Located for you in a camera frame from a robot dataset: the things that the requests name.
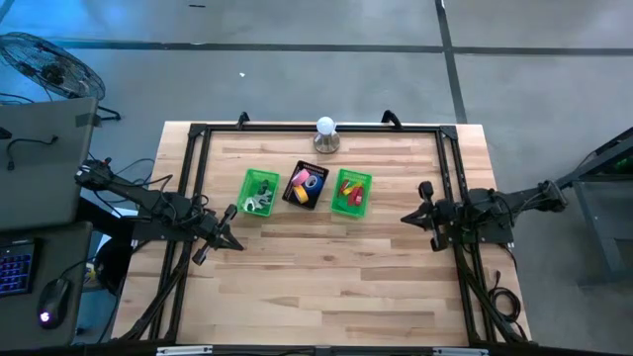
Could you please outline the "dark metal cart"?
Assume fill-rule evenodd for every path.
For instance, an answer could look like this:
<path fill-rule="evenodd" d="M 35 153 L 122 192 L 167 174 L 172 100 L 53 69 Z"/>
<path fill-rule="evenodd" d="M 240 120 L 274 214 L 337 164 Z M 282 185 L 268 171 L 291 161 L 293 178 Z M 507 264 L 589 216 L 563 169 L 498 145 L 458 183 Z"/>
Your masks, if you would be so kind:
<path fill-rule="evenodd" d="M 556 184 L 574 190 L 599 256 L 600 271 L 579 285 L 633 282 L 633 127 L 591 151 Z"/>

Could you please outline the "black aluminium table frame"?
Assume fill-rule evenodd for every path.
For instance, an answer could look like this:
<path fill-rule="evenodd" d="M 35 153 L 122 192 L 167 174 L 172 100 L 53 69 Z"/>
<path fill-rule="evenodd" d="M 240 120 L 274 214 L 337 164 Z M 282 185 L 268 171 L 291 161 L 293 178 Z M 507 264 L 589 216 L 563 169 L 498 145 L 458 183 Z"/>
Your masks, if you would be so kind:
<path fill-rule="evenodd" d="M 217 345 L 462 346 L 470 330 L 495 337 L 458 279 L 454 251 L 433 251 L 428 232 L 401 221 L 418 207 L 422 181 L 437 198 L 495 185 L 483 128 L 347 125 L 334 154 L 315 150 L 315 132 L 309 123 L 164 125 L 155 175 L 174 174 L 175 187 L 207 196 L 216 211 L 237 200 L 249 168 L 287 182 L 305 161 L 328 176 L 311 210 L 276 197 L 269 217 L 236 216 L 244 249 L 190 265 L 152 334 Z M 364 218 L 330 207 L 340 169 L 373 176 Z"/>

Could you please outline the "black round stool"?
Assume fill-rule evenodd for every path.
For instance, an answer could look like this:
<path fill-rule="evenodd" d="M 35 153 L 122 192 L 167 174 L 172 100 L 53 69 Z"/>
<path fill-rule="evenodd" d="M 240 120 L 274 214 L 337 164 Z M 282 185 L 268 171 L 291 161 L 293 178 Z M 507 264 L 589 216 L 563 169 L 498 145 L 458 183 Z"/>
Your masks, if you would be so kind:
<path fill-rule="evenodd" d="M 125 279 L 133 254 L 130 239 L 110 238 L 96 252 L 94 267 L 100 285 L 115 295 Z"/>

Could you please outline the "green basket for staple removers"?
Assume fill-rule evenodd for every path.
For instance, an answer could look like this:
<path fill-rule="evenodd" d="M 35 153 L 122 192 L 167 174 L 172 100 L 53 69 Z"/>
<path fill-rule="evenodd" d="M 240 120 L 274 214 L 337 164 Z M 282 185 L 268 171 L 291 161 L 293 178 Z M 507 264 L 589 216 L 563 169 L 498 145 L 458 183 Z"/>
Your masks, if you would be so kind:
<path fill-rule="evenodd" d="M 263 206 L 262 209 L 256 210 L 254 212 L 246 212 L 242 207 L 244 204 L 244 201 L 249 197 L 253 197 L 259 201 L 259 196 L 262 194 L 258 193 L 258 189 L 261 182 L 264 180 L 269 181 L 268 190 L 273 193 L 271 204 L 263 205 L 259 202 Z M 279 181 L 280 181 L 280 175 L 276 172 L 257 170 L 253 168 L 247 169 L 241 189 L 240 189 L 240 193 L 237 198 L 238 210 L 240 212 L 243 212 L 246 214 L 252 214 L 259 217 L 269 217 L 271 215 L 272 208 L 275 202 L 277 189 L 279 187 Z"/>

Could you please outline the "backlit black keyboard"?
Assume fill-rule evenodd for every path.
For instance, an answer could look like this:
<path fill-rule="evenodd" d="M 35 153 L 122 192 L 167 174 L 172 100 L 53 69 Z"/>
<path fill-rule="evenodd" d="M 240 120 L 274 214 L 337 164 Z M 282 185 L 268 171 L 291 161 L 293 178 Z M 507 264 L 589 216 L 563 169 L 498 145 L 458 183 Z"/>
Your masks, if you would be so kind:
<path fill-rule="evenodd" d="M 31 291 L 36 250 L 34 238 L 0 238 L 0 298 Z"/>

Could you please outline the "green basket for staplers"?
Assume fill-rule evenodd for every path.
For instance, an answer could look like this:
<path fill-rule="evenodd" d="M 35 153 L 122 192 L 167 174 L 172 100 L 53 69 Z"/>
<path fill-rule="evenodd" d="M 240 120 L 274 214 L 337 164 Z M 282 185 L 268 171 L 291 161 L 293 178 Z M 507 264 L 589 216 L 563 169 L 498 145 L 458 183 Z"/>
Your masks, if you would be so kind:
<path fill-rule="evenodd" d="M 355 189 L 349 195 L 341 195 L 337 196 L 338 188 L 343 180 L 347 179 L 349 181 L 349 185 L 353 185 L 354 183 L 361 182 L 364 188 L 363 200 L 359 206 L 349 206 L 348 199 L 351 195 L 356 194 Z M 336 184 L 333 188 L 333 196 L 331 200 L 331 209 L 334 213 L 353 217 L 353 218 L 364 218 L 369 207 L 370 201 L 370 193 L 372 189 L 373 176 L 371 174 L 348 170 L 348 169 L 340 169 L 337 175 Z"/>

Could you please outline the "gray side table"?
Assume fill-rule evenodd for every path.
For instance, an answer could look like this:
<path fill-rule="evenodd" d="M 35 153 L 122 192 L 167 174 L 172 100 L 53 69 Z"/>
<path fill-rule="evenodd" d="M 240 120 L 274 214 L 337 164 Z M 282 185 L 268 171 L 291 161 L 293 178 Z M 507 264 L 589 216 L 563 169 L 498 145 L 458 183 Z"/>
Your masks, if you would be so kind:
<path fill-rule="evenodd" d="M 95 128 L 77 128 L 75 117 L 96 109 L 94 98 L 0 107 L 0 128 L 12 134 L 0 139 L 0 230 L 74 220 L 74 176 Z"/>

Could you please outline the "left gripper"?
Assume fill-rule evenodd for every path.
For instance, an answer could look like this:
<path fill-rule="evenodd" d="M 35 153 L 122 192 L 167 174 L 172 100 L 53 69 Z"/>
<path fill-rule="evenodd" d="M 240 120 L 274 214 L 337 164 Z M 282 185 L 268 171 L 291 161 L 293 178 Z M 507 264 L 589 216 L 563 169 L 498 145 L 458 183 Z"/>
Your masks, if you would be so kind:
<path fill-rule="evenodd" d="M 221 219 L 216 217 L 216 213 L 211 210 L 203 209 L 202 216 L 193 226 L 195 235 L 205 240 L 205 243 L 200 247 L 194 256 L 192 261 L 201 266 L 210 250 L 228 249 L 228 250 L 242 250 L 243 245 L 233 236 L 230 231 L 230 221 L 236 216 L 237 206 L 230 204 Z"/>

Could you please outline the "black floor fan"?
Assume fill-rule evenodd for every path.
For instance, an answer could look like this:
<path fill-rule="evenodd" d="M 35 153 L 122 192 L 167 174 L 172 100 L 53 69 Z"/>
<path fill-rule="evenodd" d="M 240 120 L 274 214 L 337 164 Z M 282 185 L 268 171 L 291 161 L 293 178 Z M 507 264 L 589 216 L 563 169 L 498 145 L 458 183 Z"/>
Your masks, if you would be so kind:
<path fill-rule="evenodd" d="M 21 74 L 59 96 L 105 98 L 105 84 L 93 69 L 40 37 L 21 32 L 0 35 L 0 55 Z"/>

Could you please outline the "white bulb brass lamp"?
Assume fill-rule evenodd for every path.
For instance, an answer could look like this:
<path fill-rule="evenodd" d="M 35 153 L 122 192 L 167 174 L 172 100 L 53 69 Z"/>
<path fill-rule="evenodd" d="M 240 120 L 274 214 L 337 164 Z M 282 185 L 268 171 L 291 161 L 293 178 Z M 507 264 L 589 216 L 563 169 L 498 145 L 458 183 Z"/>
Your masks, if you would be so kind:
<path fill-rule="evenodd" d="M 323 154 L 335 153 L 340 147 L 336 122 L 330 117 L 321 117 L 316 122 L 314 146 L 317 152 Z"/>

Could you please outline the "dark gray computer desk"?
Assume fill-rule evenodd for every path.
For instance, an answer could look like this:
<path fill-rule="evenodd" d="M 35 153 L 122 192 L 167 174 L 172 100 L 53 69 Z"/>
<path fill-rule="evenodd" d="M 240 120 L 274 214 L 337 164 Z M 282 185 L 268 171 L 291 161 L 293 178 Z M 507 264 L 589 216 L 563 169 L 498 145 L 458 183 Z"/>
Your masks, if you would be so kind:
<path fill-rule="evenodd" d="M 31 291 L 0 298 L 0 351 L 70 344 L 75 336 L 92 230 L 90 222 L 78 222 L 0 233 L 0 238 L 34 238 L 37 241 Z M 59 327 L 43 329 L 37 315 L 40 294 L 49 281 L 59 277 L 72 283 L 67 314 Z"/>

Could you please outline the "silver metal bracket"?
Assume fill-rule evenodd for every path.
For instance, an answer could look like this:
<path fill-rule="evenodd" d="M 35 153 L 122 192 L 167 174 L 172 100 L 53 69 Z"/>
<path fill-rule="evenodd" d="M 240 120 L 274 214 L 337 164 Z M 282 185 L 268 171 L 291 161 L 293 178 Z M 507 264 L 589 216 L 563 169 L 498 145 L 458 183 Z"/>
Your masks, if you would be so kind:
<path fill-rule="evenodd" d="M 165 346 L 156 349 L 155 356 L 205 356 L 212 355 L 212 345 Z"/>
<path fill-rule="evenodd" d="M 432 356 L 490 356 L 490 353 L 479 348 L 437 347 L 432 349 Z"/>

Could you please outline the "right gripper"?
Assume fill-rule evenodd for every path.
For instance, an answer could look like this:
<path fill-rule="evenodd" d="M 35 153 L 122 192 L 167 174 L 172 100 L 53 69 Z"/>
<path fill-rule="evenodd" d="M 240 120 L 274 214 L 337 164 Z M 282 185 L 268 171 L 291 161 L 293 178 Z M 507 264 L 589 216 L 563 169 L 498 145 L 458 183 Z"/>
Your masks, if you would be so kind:
<path fill-rule="evenodd" d="M 422 181 L 418 186 L 418 193 L 422 203 L 412 213 L 402 217 L 402 223 L 414 225 L 424 231 L 431 231 L 430 241 L 433 251 L 441 251 L 450 244 L 460 241 L 457 226 L 457 207 L 449 199 L 434 201 L 434 190 L 430 181 Z"/>

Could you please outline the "black computer mouse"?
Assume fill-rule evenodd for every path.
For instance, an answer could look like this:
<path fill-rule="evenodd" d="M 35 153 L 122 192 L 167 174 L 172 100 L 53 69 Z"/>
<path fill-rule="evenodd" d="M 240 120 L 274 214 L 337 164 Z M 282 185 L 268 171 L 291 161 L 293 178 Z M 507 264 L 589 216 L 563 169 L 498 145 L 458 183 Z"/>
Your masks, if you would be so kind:
<path fill-rule="evenodd" d="M 72 283 L 65 277 L 49 281 L 43 288 L 37 306 L 39 326 L 43 329 L 59 327 L 67 314 Z"/>

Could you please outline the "white paper sheet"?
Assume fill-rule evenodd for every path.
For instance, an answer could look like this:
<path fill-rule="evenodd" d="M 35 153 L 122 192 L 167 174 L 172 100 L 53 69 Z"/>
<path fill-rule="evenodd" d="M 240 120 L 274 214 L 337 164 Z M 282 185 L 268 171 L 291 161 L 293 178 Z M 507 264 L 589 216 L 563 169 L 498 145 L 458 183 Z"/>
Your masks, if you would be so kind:
<path fill-rule="evenodd" d="M 130 210 L 130 209 L 124 209 L 124 208 L 115 208 L 114 211 L 113 211 L 113 215 L 116 216 L 116 217 L 118 217 L 118 216 L 121 216 L 121 217 L 136 217 L 137 214 L 138 214 L 138 211 L 136 211 L 136 210 Z M 107 242 L 109 242 L 111 239 L 112 239 L 112 237 L 110 235 L 103 234 L 101 239 L 100 239 L 100 241 L 99 241 L 99 244 L 97 246 L 97 251 L 100 251 L 101 248 Z"/>

